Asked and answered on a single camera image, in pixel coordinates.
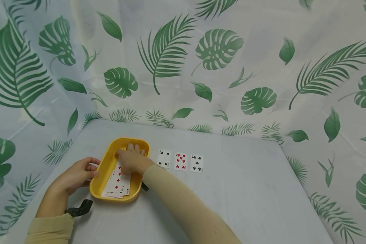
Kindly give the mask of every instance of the hand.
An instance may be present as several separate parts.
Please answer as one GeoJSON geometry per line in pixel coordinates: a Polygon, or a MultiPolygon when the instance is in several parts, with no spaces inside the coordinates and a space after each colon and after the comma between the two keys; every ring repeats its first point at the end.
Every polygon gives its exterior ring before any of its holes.
{"type": "Polygon", "coordinates": [[[97,167],[90,163],[99,164],[100,160],[94,157],[87,157],[75,162],[49,188],[72,195],[78,188],[88,187],[90,183],[88,179],[92,179],[98,175],[98,171],[96,171],[97,167]]]}
{"type": "Polygon", "coordinates": [[[155,164],[152,160],[148,159],[144,155],[144,149],[140,151],[139,145],[133,146],[131,143],[127,145],[126,151],[119,149],[115,156],[119,157],[119,162],[122,166],[122,174],[138,172],[143,175],[149,167],[155,164]]]}

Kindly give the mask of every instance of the finger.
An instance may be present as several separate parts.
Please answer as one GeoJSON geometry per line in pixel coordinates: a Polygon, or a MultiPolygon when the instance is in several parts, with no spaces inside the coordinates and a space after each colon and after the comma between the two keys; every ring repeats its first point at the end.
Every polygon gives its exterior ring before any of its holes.
{"type": "Polygon", "coordinates": [[[128,150],[128,151],[133,151],[133,150],[134,150],[134,146],[133,146],[133,144],[132,144],[132,143],[129,143],[129,144],[127,145],[127,150],[128,150]]]}

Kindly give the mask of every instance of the left hand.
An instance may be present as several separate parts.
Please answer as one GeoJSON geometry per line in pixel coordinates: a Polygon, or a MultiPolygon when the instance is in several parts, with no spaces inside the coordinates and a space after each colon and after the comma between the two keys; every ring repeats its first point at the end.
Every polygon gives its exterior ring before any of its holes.
{"type": "Polygon", "coordinates": [[[92,164],[99,164],[100,160],[94,157],[86,157],[75,162],[69,169],[65,170],[55,181],[50,185],[54,191],[67,193],[72,195],[80,187],[88,187],[88,179],[92,179],[98,175],[97,167],[92,164]]]}

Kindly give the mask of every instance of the right hand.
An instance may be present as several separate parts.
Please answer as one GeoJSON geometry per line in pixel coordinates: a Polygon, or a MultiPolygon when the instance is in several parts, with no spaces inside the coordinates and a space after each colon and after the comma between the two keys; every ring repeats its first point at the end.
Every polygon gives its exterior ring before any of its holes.
{"type": "Polygon", "coordinates": [[[142,149],[140,151],[140,146],[129,143],[127,145],[126,151],[119,149],[115,156],[119,157],[119,162],[121,163],[122,174],[131,174],[132,172],[138,172],[141,175],[145,173],[145,171],[154,165],[155,163],[148,159],[145,155],[145,150],[142,149]]]}

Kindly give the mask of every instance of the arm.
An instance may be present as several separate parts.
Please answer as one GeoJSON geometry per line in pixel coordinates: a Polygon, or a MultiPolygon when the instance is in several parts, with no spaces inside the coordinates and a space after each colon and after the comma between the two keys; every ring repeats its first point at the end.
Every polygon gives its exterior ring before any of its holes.
{"type": "Polygon", "coordinates": [[[131,144],[126,151],[117,151],[122,172],[125,169],[126,172],[136,171],[143,175],[144,183],[160,197],[192,244],[241,244],[224,220],[189,187],[141,154],[139,147],[133,148],[131,144]]]}
{"type": "Polygon", "coordinates": [[[67,244],[73,229],[73,217],[65,213],[68,197],[79,187],[89,184],[87,179],[97,175],[99,160],[88,157],[75,162],[47,189],[36,217],[32,220],[25,244],[67,244]]]}

